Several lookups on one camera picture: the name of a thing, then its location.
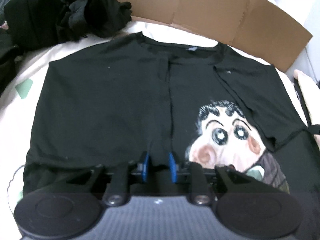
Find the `white bedsheet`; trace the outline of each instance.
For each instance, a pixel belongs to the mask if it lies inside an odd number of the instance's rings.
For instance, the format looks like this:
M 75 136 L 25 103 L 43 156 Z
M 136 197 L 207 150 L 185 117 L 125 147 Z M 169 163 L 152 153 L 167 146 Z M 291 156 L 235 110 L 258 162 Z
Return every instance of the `white bedsheet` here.
M 142 31 L 145 36 L 160 42 L 180 43 L 201 47 L 214 47 L 217 45 L 216 41 L 202 36 L 163 25 L 144 22 L 131 22 L 124 31 L 127 33 Z M 11 210 L 14 210 L 23 187 L 23 165 L 25 163 L 27 151 L 30 148 L 33 118 L 48 69 L 48 63 L 61 59 L 80 49 L 109 40 L 110 39 L 101 39 L 89 35 L 88 38 L 81 39 L 79 42 L 67 42 L 49 49 L 30 53 L 21 63 L 21 69 L 18 76 L 9 84 L 2 94 L 0 98 L 0 240 L 18 240 L 21 238 Z M 245 57 L 254 58 L 242 51 L 236 51 Z M 262 59 L 254 59 L 268 65 L 268 63 Z M 293 105 L 306 124 L 307 122 L 301 105 L 296 97 L 293 85 L 284 73 L 278 73 Z M 26 79 L 31 79 L 33 83 L 28 95 L 24 99 L 21 99 L 15 87 Z M 15 174 L 13 181 L 10 182 L 13 178 L 13 174 L 19 167 L 21 168 Z

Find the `green patch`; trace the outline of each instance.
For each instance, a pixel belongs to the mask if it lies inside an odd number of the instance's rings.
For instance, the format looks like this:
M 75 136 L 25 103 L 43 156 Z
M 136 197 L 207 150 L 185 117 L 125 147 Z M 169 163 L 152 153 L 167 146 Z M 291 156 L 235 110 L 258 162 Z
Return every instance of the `green patch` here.
M 20 200 L 22 200 L 23 196 L 22 196 L 22 191 L 19 192 L 19 195 L 18 195 L 18 201 L 19 202 Z
M 16 85 L 16 91 L 18 92 L 21 99 L 25 99 L 30 91 L 33 81 L 27 78 L 25 81 Z

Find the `pink cheek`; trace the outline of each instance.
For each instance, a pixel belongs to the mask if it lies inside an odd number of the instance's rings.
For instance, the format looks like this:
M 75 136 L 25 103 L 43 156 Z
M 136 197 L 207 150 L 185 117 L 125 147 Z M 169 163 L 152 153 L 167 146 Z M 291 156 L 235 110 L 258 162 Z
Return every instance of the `pink cheek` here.
M 193 152 L 193 161 L 200 163 L 201 165 L 207 164 L 211 158 L 216 157 L 216 153 L 213 149 L 213 147 L 209 144 L 206 144 L 204 146 L 201 146 L 199 149 L 196 149 Z
M 252 151 L 255 154 L 260 153 L 261 147 L 260 147 L 259 143 L 257 142 L 257 140 L 255 138 L 253 138 L 252 136 L 250 136 L 248 138 L 248 145 L 249 145 L 250 151 Z

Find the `cardboard box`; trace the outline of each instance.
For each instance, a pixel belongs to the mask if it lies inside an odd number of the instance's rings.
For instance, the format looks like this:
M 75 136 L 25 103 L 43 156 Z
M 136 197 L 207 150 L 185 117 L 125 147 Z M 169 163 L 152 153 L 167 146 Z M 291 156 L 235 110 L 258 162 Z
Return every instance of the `cardboard box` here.
M 119 0 L 132 15 L 223 42 L 285 72 L 312 35 L 267 0 Z

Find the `cartoon eyebrow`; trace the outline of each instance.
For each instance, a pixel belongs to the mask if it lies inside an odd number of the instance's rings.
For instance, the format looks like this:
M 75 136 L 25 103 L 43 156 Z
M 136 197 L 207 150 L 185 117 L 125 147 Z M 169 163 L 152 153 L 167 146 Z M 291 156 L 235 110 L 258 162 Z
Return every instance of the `cartoon eyebrow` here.
M 222 126 L 224 126 L 224 125 L 223 125 L 222 123 L 220 123 L 218 120 L 210 120 L 210 121 L 207 123 L 207 125 L 205 126 L 205 129 L 206 129 L 206 130 L 207 130 L 209 124 L 211 124 L 212 122 L 217 122 L 217 123 L 221 124 Z
M 249 128 L 249 130 L 252 131 L 252 130 L 250 129 L 249 125 L 247 125 L 247 123 L 246 123 L 245 121 L 242 121 L 242 120 L 240 120 L 240 119 L 238 119 L 238 118 L 236 118 L 236 119 L 233 120 L 232 125 L 234 125 L 234 123 L 235 123 L 236 121 L 243 122 L 243 123 Z

